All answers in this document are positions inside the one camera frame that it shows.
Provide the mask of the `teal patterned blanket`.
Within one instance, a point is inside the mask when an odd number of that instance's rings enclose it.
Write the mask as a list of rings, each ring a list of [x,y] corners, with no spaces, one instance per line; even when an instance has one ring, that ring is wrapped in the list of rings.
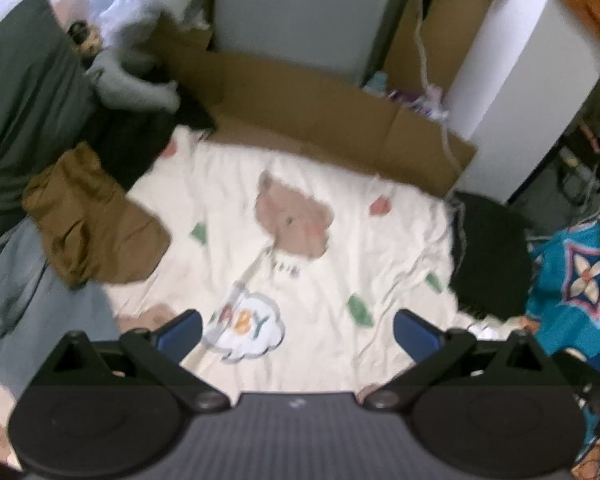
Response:
[[[574,350],[600,370],[600,222],[557,232],[530,250],[526,315],[551,356]]]

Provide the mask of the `brown garment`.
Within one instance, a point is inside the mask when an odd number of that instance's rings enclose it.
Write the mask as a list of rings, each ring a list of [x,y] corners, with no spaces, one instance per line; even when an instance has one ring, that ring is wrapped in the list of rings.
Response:
[[[29,181],[22,206],[70,286],[145,281],[171,245],[161,221],[126,197],[85,142]]]

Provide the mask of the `white bear print duvet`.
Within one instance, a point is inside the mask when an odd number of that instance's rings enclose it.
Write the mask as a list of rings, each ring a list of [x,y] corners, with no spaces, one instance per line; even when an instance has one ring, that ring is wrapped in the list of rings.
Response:
[[[484,339],[508,333],[460,310],[452,214],[414,186],[203,141],[181,126],[125,194],[161,221],[171,245],[145,281],[87,282],[106,292],[120,334],[198,311],[204,336],[184,364],[231,398],[362,393],[386,382],[412,362],[392,336],[404,308]],[[17,399],[0,385],[8,464]]]

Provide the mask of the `light blue jeans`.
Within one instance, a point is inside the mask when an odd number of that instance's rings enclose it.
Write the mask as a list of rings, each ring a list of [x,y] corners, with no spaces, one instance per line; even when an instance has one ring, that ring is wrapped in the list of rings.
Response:
[[[67,285],[25,218],[0,237],[0,385],[19,398],[65,333],[115,340],[120,330],[97,283]]]

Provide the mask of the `brown cardboard sheet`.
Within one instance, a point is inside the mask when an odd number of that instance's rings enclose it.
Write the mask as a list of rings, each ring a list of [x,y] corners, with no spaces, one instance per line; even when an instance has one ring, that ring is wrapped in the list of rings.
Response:
[[[297,154],[442,196],[476,154],[424,116],[316,70],[214,52],[201,32],[159,18],[143,47],[211,114],[220,143]]]

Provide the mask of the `grey plush toy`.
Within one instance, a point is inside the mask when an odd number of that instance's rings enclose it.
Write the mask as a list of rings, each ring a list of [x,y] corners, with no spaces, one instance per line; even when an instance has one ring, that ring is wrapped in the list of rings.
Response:
[[[175,113],[181,104],[170,78],[153,82],[150,75],[161,75],[163,66],[155,55],[125,48],[102,50],[85,75],[97,96],[113,110]]]

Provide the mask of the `dark green pillow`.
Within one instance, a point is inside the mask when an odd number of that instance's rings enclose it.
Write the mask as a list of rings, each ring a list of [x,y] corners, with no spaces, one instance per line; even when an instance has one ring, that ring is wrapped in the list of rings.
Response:
[[[0,21],[0,236],[24,216],[29,180],[80,140],[91,85],[48,0],[22,0]]]

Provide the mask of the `white cabinet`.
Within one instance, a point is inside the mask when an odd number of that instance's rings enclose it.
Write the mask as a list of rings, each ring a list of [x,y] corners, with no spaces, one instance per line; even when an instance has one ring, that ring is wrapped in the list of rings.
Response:
[[[560,0],[493,0],[446,94],[477,153],[457,188],[505,202],[600,79],[600,38]]]

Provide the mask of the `small teddy bear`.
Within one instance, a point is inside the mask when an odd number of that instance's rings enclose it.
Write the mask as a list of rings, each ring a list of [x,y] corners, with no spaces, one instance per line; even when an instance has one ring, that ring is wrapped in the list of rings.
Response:
[[[81,58],[94,58],[104,47],[100,29],[88,21],[73,22],[67,34]]]

